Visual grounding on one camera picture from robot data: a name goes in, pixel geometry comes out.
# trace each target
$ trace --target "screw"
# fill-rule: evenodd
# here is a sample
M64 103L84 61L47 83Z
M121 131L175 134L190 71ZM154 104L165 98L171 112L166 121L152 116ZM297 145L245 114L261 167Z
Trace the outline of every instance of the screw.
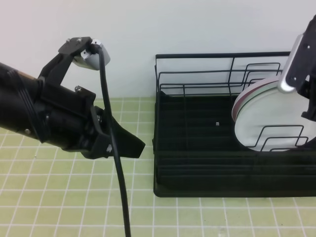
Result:
M81 92L81 87L77 85L77 86L75 87L75 92Z

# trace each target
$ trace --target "black plastic base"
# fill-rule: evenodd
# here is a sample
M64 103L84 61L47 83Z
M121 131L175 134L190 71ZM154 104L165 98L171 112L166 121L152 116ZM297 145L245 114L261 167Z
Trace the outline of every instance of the black plastic base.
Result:
M231 119L235 98L158 94L155 194L158 197L316 196L315 151L299 148L255 152L242 146L235 137Z

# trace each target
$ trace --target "plate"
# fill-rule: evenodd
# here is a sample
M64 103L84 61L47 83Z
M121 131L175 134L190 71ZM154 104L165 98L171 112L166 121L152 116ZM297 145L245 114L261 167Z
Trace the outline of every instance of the plate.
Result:
M301 117L308 103L297 92L283 94L277 88L262 92L241 108L235 123L236 138L255 151L286 151L303 145L316 137L316 122ZM308 140L298 139L300 133Z
M260 81L258 81L256 83L253 83L252 85L247 87L245 90L243 90L243 92L239 94L239 96L236 98L236 100L234 102L234 105L233 105L233 108L232 108L232 118L233 118L233 120L236 121L238 111L240 110L241 105L243 104L244 100L246 100L246 98L248 96L250 96L256 90L264 87L265 85L278 81L278 79L279 79L279 76L272 76L272 77L269 77L269 78L265 78L265 79L262 79L262 80L260 80Z
M253 91L251 94L249 94L249 95L240 103L240 106L239 106L239 108L238 108L237 114L235 115L234 121L236 121L236 119L238 118L238 115L239 115L241 109L244 107L244 105L245 105L246 103L248 103L248 101L252 100L254 97L256 97L256 96L258 96L258 95L264 93L264 92L267 91L267 90L277 88L277 84L278 84L278 81L275 81L275 82L266 84L266 85L264 85L264 86L258 88L257 90Z

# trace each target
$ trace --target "wire rack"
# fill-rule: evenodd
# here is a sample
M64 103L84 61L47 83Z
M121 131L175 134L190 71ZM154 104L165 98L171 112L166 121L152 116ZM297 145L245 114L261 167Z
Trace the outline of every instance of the wire rack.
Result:
M251 147L243 146L235 137L231 110L236 97L249 85L280 74L288 55L289 52L156 55L153 143L157 196L316 195L316 146L314 139L309 141L302 136L304 126L264 126ZM190 64L197 60L197 67L206 60L204 65L211 70L172 70L172 64L175 68L190 68L184 60ZM218 70L223 66L228 69ZM258 145L266 129L276 127L297 129L297 136L267 137L259 152L250 149ZM271 140L285 138L293 139L292 147L265 149Z

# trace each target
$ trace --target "green tile floor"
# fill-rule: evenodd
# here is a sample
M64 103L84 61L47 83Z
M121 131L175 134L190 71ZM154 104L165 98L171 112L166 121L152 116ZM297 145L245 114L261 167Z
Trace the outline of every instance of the green tile floor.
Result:
M316 237L314 197L154 196L154 100L114 99L112 109L146 143L140 159L122 159L133 237ZM0 188L0 237L124 237L112 158L88 160L2 129Z

